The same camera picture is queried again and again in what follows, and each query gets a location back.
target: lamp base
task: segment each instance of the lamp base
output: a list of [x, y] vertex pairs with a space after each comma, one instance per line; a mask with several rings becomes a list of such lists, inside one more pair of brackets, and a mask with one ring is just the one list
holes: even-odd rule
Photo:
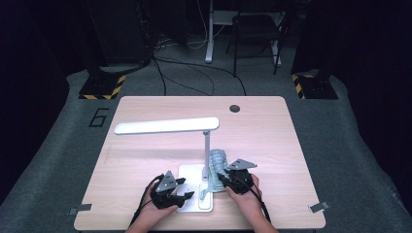
[[177, 187], [177, 194], [185, 195], [185, 192], [190, 191], [194, 191], [194, 194], [182, 208], [178, 209], [178, 213], [211, 212], [213, 210], [213, 192], [208, 192], [203, 200], [200, 199], [200, 193], [209, 185], [202, 181], [204, 166], [204, 164], [180, 166], [179, 178], [185, 178], [186, 181]]

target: black cable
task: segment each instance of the black cable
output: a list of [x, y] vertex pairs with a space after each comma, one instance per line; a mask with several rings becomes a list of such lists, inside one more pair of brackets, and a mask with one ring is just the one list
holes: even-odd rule
[[[219, 71], [226, 72], [226, 73], [230, 74], [230, 75], [233, 77], [233, 73], [231, 73], [230, 71], [227, 71], [227, 70], [225, 70], [225, 69], [218, 68], [218, 67], [212, 67], [212, 66], [208, 66], [208, 65], [196, 64], [196, 63], [189, 63], [189, 62], [183, 62], [183, 61], [177, 62], [177, 61], [171, 61], [171, 60], [164, 60], [164, 59], [159, 58], [159, 57], [154, 57], [154, 58], [157, 59], [157, 60], [159, 60], [159, 61], [168, 62], [168, 63], [185, 64], [185, 65], [200, 66], [200, 67], [205, 67], [205, 68], [209, 68], [209, 69], [215, 69], [215, 70], [219, 70]], [[244, 94], [245, 96], [247, 96], [247, 94], [246, 94], [246, 89], [245, 89], [245, 86], [243, 85], [242, 80], [241, 80], [239, 77], [237, 77], [237, 76], [235, 76], [234, 78], [236, 78], [236, 79], [239, 81], [239, 83], [241, 84], [242, 89], [243, 89], [243, 94]]]
[[164, 79], [166, 79], [166, 80], [168, 80], [168, 81], [170, 81], [170, 82], [172, 82], [172, 83], [175, 83], [175, 84], [177, 84], [177, 85], [180, 85], [180, 86], [182, 86], [182, 87], [185, 87], [185, 88], [188, 88], [188, 89], [192, 89], [192, 90], [198, 91], [198, 92], [200, 92], [200, 93], [202, 93], [202, 94], [204, 94], [204, 95], [210, 96], [210, 94], [208, 94], [208, 93], [206, 93], [206, 92], [204, 92], [204, 91], [201, 91], [201, 90], [199, 90], [199, 89], [190, 87], [190, 86], [188, 86], [188, 85], [184, 85], [184, 84], [178, 83], [178, 82], [176, 82], [176, 81], [168, 78], [167, 76], [165, 76], [165, 75], [161, 72], [161, 70], [160, 70], [160, 68], [159, 68], [159, 65], [158, 65], [158, 63], [157, 63], [158, 59], [155, 58], [155, 57], [153, 57], [153, 61], [154, 61], [154, 64], [155, 64], [155, 66], [156, 66], [157, 71], [159, 72], [159, 74], [160, 74], [161, 77], [162, 77], [163, 85], [164, 85], [164, 88], [165, 88], [165, 89], [166, 89], [166, 86], [165, 86], [165, 83], [164, 83]]
[[164, 81], [164, 75], [161, 73], [160, 66], [158, 65], [157, 61], [154, 59], [154, 66], [158, 73], [160, 74], [161, 81], [163, 82], [163, 95], [166, 96], [166, 82]]
[[269, 212], [267, 211], [266, 205], [264, 204], [264, 202], [263, 202], [263, 200], [262, 200], [262, 198], [261, 198], [260, 193], [257, 195], [256, 192], [255, 192], [251, 187], [249, 187], [246, 183], [244, 183], [243, 181], [241, 181], [239, 178], [234, 177], [234, 179], [236, 179], [238, 182], [240, 182], [241, 184], [243, 184], [244, 186], [246, 186], [246, 187], [255, 195], [255, 197], [257, 198], [257, 200], [258, 200], [259, 203], [260, 203], [261, 208], [263, 209], [264, 216], [266, 217], [266, 219], [267, 219], [269, 222], [272, 222], [272, 221], [270, 220]]
[[149, 203], [152, 202], [152, 200], [150, 200], [150, 201], [146, 202], [144, 205], [142, 205], [142, 204], [143, 204], [143, 201], [145, 200], [145, 196], [146, 196], [146, 194], [148, 193], [149, 188], [152, 186], [152, 183], [154, 183], [156, 180], [160, 180], [160, 179], [162, 178], [162, 176], [163, 176], [163, 175], [159, 175], [159, 176], [155, 177], [155, 178], [149, 183], [149, 185], [145, 188], [145, 191], [143, 192], [143, 195], [142, 195], [142, 199], [140, 199], [139, 207], [137, 208], [136, 212], [134, 213], [133, 218], [131, 219], [129, 226], [130, 226], [131, 224], [133, 224], [133, 222], [136, 220], [136, 218], [140, 215], [140, 212], [142, 211], [142, 209], [143, 209], [146, 205], [148, 205]]
[[[163, 60], [163, 59], [157, 58], [157, 57], [154, 57], [154, 59], [158, 59], [159, 61], [162, 61], [162, 62], [168, 62], [168, 61], [166, 61], [166, 60]], [[206, 93], [204, 93], [203, 91], [200, 91], [200, 90], [195, 89], [195, 88], [191, 88], [191, 87], [188, 87], [188, 88], [194, 89], [194, 90], [199, 91], [199, 92], [201, 92], [201, 93], [203, 93], [203, 94], [205, 94], [205, 95], [208, 95], [208, 96], [213, 96], [213, 95], [215, 94], [215, 83], [213, 83], [213, 80], [212, 80], [208, 75], [206, 75], [205, 73], [203, 73], [203, 72], [202, 72], [201, 70], [199, 70], [199, 69], [196, 69], [196, 68], [194, 68], [194, 67], [191, 67], [189, 64], [187, 64], [187, 63], [185, 63], [185, 62], [183, 62], [183, 61], [181, 61], [181, 60], [178, 60], [178, 59], [175, 59], [175, 58], [169, 58], [169, 59], [172, 59], [172, 60], [177, 61], [178, 64], [186, 65], [186, 66], [188, 66], [189, 68], [191, 68], [191, 69], [199, 72], [200, 74], [204, 75], [204, 76], [210, 81], [210, 83], [212, 84], [212, 94], [206, 94]]]

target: wire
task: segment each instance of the wire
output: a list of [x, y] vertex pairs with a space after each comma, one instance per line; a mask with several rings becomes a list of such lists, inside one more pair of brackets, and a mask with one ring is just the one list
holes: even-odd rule
[[[196, 89], [196, 88], [191, 87], [191, 86], [188, 86], [188, 85], [184, 85], [184, 84], [178, 83], [178, 82], [176, 82], [176, 81], [168, 78], [167, 76], [165, 76], [165, 75], [161, 72], [160, 67], [159, 67], [159, 65], [158, 65], [158, 63], [157, 63], [157, 58], [153, 57], [153, 61], [154, 61], [154, 64], [155, 64], [155, 66], [156, 66], [156, 69], [157, 69], [157, 71], [159, 72], [159, 74], [160, 74], [160, 76], [161, 76], [161, 79], [162, 79], [162, 81], [163, 81], [163, 87], [164, 87], [164, 93], [163, 93], [163, 94], [164, 94], [164, 96], [166, 96], [166, 84], [165, 84], [164, 79], [166, 79], [166, 80], [168, 80], [168, 81], [170, 81], [170, 82], [172, 82], [172, 83], [174, 83], [174, 84], [180, 85], [180, 86], [182, 86], [182, 87], [185, 87], [185, 88], [188, 88], [188, 89], [192, 89], [192, 90], [198, 91], [198, 92], [200, 92], [200, 93], [202, 93], [202, 94], [204, 94], [204, 95], [210, 96], [210, 94], [208, 94], [208, 93], [206, 93], [206, 92], [204, 92], [204, 91], [201, 91], [201, 90], [199, 90], [199, 89]], [[214, 92], [215, 92], [215, 86], [214, 86], [213, 82], [212, 82], [212, 85], [213, 85], [213, 93], [214, 93]]]
[[202, 45], [200, 45], [200, 46], [198, 46], [198, 47], [191, 47], [191, 46], [188, 44], [188, 47], [191, 48], [191, 49], [193, 49], [193, 50], [198, 50], [198, 49], [202, 48], [204, 45], [206, 45], [206, 42], [208, 41], [208, 40], [207, 40], [207, 28], [206, 28], [206, 23], [205, 23], [205, 19], [203, 18], [202, 11], [200, 10], [199, 0], [197, 0], [197, 9], [199, 10], [200, 17], [202, 18], [203, 28], [205, 29], [205, 39], [203, 40]]
[[183, 61], [179, 61], [179, 62], [178, 62], [178, 61], [165, 60], [164, 58], [159, 58], [159, 57], [156, 57], [155, 59], [156, 59], [156, 60], [159, 60], [159, 61], [169, 62], [169, 63], [175, 63], [175, 64], [185, 64], [185, 65], [190, 65], [190, 66], [205, 67], [205, 68], [208, 68], [208, 69], [214, 69], [214, 70], [219, 70], [219, 71], [228, 73], [228, 74], [230, 74], [233, 78], [235, 78], [235, 79], [237, 79], [237, 80], [239, 81], [239, 83], [240, 83], [240, 85], [242, 86], [242, 89], [243, 89], [243, 94], [244, 94], [245, 96], [247, 96], [247, 94], [246, 94], [246, 89], [245, 89], [245, 86], [243, 85], [242, 80], [241, 80], [238, 76], [234, 76], [233, 73], [231, 73], [231, 72], [229, 72], [229, 71], [227, 71], [227, 70], [225, 70], [225, 69], [218, 68], [218, 67], [213, 67], [213, 66], [208, 66], [208, 65], [202, 65], [202, 64], [195, 64], [195, 63], [183, 62]]
[[164, 81], [164, 75], [163, 75], [163, 73], [161, 73], [160, 66], [157, 63], [157, 60], [153, 59], [153, 61], [154, 61], [154, 66], [155, 66], [156, 70], [160, 74], [161, 81], [163, 82], [163, 95], [166, 96], [166, 82]]
[[177, 64], [186, 65], [186, 66], [190, 67], [191, 69], [199, 72], [200, 74], [204, 75], [204, 76], [210, 81], [210, 83], [212, 84], [212, 94], [204, 93], [203, 91], [198, 90], [198, 89], [195, 89], [195, 88], [192, 88], [192, 87], [189, 87], [189, 88], [190, 88], [190, 89], [194, 89], [194, 90], [196, 90], [196, 91], [199, 91], [199, 92], [201, 92], [201, 93], [203, 93], [203, 94], [205, 94], [205, 95], [208, 95], [208, 96], [213, 96], [213, 95], [215, 94], [215, 83], [213, 83], [213, 80], [212, 80], [208, 75], [206, 75], [205, 73], [203, 73], [201, 70], [196, 69], [196, 68], [190, 66], [190, 64], [187, 64], [187, 63], [185, 63], [185, 62], [183, 62], [183, 61], [181, 61], [181, 60], [175, 59], [175, 58], [164, 58], [164, 57], [163, 57], [163, 58], [161, 59], [161, 58], [155, 57], [154, 59], [158, 59], [159, 61], [162, 61], [162, 62], [170, 62], [169, 60], [165, 60], [165, 59], [172, 59], [172, 60], [176, 61]]
[[254, 184], [254, 187], [257, 189], [257, 192], [258, 192], [258, 194], [257, 194], [251, 187], [249, 187], [246, 183], [244, 183], [243, 181], [241, 181], [241, 180], [240, 180], [239, 178], [237, 178], [236, 176], [234, 176], [234, 179], [236, 179], [238, 182], [240, 182], [241, 184], [243, 184], [244, 186], [246, 186], [246, 187], [255, 195], [255, 197], [257, 198], [257, 200], [258, 200], [259, 203], [260, 203], [261, 208], [263, 209], [264, 216], [266, 217], [266, 219], [267, 219], [269, 222], [272, 222], [272, 221], [270, 220], [270, 215], [269, 215], [269, 212], [267, 211], [266, 205], [264, 204], [263, 200], [261, 199], [261, 195], [260, 195], [260, 192], [258, 191], [258, 187]]
[[151, 202], [153, 201], [153, 200], [150, 200], [150, 201], [146, 202], [144, 205], [142, 205], [142, 204], [143, 204], [143, 200], [145, 199], [145, 196], [146, 196], [146, 194], [148, 193], [149, 188], [152, 186], [152, 183], [154, 183], [154, 182], [157, 181], [157, 180], [160, 180], [163, 176], [164, 176], [164, 175], [159, 175], [159, 176], [155, 177], [155, 178], [146, 186], [145, 191], [143, 192], [143, 195], [142, 195], [142, 199], [140, 199], [139, 207], [137, 208], [136, 212], [134, 213], [133, 218], [131, 219], [129, 226], [130, 226], [131, 224], [133, 224], [133, 222], [136, 220], [136, 218], [140, 215], [140, 212], [142, 211], [142, 209], [143, 209], [146, 205], [148, 205], [149, 203], [151, 203]]

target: forearm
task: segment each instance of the forearm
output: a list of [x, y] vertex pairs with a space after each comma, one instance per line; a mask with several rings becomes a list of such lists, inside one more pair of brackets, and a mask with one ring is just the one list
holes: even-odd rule
[[262, 212], [245, 213], [246, 220], [252, 225], [256, 233], [277, 233], [278, 230], [270, 223]]
[[129, 228], [126, 230], [126, 233], [146, 233], [154, 226], [155, 224], [153, 224], [151, 221], [139, 216], [136, 218], [133, 224], [129, 226]]

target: metal bracket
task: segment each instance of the metal bracket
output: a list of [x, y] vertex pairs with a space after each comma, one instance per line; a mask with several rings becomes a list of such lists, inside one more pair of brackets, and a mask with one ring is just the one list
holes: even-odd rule
[[176, 182], [172, 172], [167, 171], [166, 175], [164, 175], [164, 178], [160, 181], [160, 184], [158, 185], [156, 192], [172, 189], [177, 186], [178, 183]]
[[69, 210], [67, 213], [68, 216], [74, 216], [78, 212], [81, 211], [90, 211], [91, 210], [91, 204], [81, 204], [77, 208], [72, 208]]
[[258, 165], [256, 163], [251, 163], [243, 159], [237, 159], [233, 163], [227, 166], [228, 169], [230, 170], [243, 170], [243, 169], [248, 169], [248, 168], [254, 168], [257, 167]]
[[309, 206], [309, 211], [312, 212], [312, 213], [316, 213], [318, 211], [325, 211], [329, 207], [330, 207], [330, 205], [327, 202], [322, 202], [322, 203], [318, 203], [318, 204], [313, 205], [313, 206]]

